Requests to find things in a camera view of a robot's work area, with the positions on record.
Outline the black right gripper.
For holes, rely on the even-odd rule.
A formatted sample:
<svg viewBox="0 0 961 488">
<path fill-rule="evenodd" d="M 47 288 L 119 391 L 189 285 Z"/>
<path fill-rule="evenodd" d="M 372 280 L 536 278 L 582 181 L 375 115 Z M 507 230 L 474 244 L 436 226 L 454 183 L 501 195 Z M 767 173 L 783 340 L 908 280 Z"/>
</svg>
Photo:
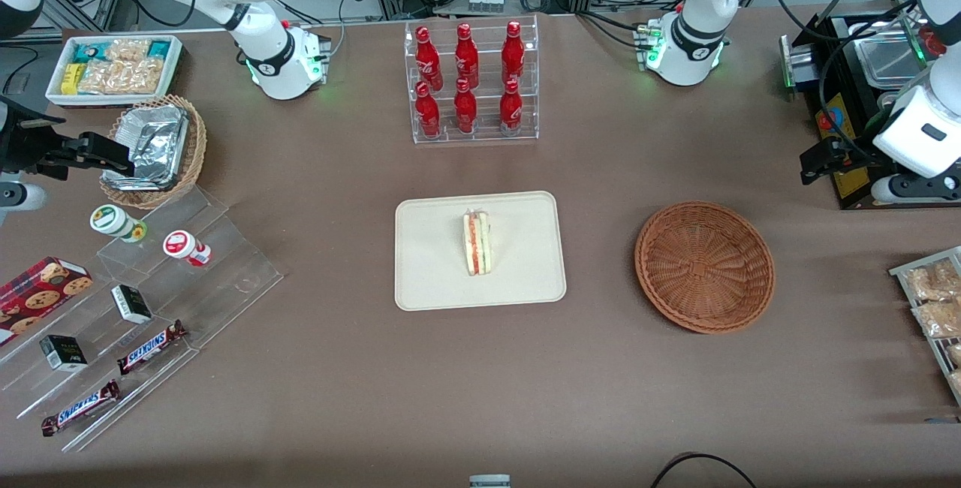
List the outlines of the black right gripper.
<svg viewBox="0 0 961 488">
<path fill-rule="evenodd" d="M 3 173 L 37 174 L 68 180 L 68 167 L 50 165 L 47 157 L 52 152 L 62 150 L 63 145 L 63 149 L 70 152 L 76 161 L 96 161 L 101 170 L 109 170 L 120 176 L 135 176 L 135 166 L 127 146 L 113 145 L 113 140 L 96 133 L 82 133 L 65 141 L 67 138 L 54 130 L 54 126 L 65 122 L 65 119 L 34 111 L 13 99 L 2 99 L 2 112 Z"/>
</svg>

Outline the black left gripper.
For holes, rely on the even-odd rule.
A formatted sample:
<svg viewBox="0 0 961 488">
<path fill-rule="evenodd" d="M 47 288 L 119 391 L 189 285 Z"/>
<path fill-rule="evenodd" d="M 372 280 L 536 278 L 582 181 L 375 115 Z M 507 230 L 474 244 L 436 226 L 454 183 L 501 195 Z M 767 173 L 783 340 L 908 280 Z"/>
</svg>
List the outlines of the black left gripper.
<svg viewBox="0 0 961 488">
<path fill-rule="evenodd" d="M 872 139 L 853 139 L 848 145 L 841 137 L 830 135 L 800 154 L 800 166 L 802 184 L 810 185 L 831 174 L 834 167 L 879 167 L 887 172 L 891 158 Z"/>
</svg>

